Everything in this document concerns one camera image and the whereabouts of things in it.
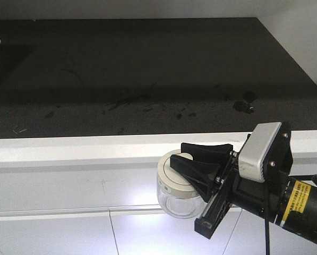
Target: white cabinet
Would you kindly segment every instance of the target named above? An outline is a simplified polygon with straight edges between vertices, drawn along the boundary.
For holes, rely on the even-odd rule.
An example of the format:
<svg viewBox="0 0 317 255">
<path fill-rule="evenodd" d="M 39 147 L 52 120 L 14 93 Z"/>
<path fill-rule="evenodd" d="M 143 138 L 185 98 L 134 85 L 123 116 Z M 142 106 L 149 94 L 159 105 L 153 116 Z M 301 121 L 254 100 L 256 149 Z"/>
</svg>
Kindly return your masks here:
<svg viewBox="0 0 317 255">
<path fill-rule="evenodd" d="M 112 221 L 120 255 L 222 255 L 240 213 L 230 211 L 210 240 L 194 231 L 193 218 L 112 215 Z"/>
<path fill-rule="evenodd" d="M 108 216 L 3 221 L 0 251 L 3 255 L 117 255 Z"/>
<path fill-rule="evenodd" d="M 270 249 L 272 255 L 317 254 L 317 245 L 290 233 L 279 226 L 270 226 Z M 264 220 L 242 211 L 228 248 L 224 255 L 261 255 L 265 254 Z"/>
</svg>

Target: cable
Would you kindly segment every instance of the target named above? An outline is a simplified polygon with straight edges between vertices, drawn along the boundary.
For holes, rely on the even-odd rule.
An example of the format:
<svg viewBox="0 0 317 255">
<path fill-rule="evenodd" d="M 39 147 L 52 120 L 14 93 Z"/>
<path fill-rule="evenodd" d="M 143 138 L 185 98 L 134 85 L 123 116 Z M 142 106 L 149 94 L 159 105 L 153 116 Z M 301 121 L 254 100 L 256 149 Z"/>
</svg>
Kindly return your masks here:
<svg viewBox="0 0 317 255">
<path fill-rule="evenodd" d="M 269 234 L 269 190 L 268 181 L 264 184 L 264 234 L 265 234 L 265 255 L 270 255 L 270 234 Z"/>
<path fill-rule="evenodd" d="M 317 174 L 313 175 L 292 175 L 290 176 L 299 181 L 312 181 L 317 186 Z"/>
</svg>

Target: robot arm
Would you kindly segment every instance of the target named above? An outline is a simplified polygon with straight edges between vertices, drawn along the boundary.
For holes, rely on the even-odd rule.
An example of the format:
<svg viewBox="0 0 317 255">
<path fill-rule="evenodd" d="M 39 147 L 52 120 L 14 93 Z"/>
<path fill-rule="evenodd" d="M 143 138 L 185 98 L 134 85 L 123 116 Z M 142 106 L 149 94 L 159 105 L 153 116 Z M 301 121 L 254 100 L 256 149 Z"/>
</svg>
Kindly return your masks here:
<svg viewBox="0 0 317 255">
<path fill-rule="evenodd" d="M 317 187 L 304 183 L 317 175 L 289 176 L 293 164 L 288 123 L 259 124 L 240 152 L 230 144 L 183 143 L 170 167 L 185 178 L 207 203 L 195 231 L 211 238 L 231 205 L 317 244 Z"/>
</svg>

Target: clear glass jar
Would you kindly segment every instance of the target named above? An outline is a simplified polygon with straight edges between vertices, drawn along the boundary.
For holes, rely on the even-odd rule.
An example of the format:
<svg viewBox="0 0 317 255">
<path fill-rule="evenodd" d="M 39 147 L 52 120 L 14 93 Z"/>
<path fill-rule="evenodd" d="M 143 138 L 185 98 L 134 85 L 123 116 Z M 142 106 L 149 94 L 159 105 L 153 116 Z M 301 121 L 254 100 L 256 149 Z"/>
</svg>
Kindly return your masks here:
<svg viewBox="0 0 317 255">
<path fill-rule="evenodd" d="M 198 216 L 206 206 L 200 195 L 188 199 L 177 198 L 166 192 L 159 184 L 157 184 L 157 198 L 167 214 L 181 219 Z"/>
</svg>

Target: jar lid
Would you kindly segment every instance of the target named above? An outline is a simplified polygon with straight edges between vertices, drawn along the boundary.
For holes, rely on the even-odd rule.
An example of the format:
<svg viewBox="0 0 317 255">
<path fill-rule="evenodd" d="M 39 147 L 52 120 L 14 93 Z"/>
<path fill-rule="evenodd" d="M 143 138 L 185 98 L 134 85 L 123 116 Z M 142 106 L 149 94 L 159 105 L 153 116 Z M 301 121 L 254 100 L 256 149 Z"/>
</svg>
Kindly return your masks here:
<svg viewBox="0 0 317 255">
<path fill-rule="evenodd" d="M 190 154 L 181 153 L 181 150 L 173 150 L 166 153 L 158 163 L 158 185 L 165 192 L 176 198 L 189 199 L 199 196 L 190 182 L 170 167 L 170 156 L 173 154 L 192 159 Z"/>
</svg>

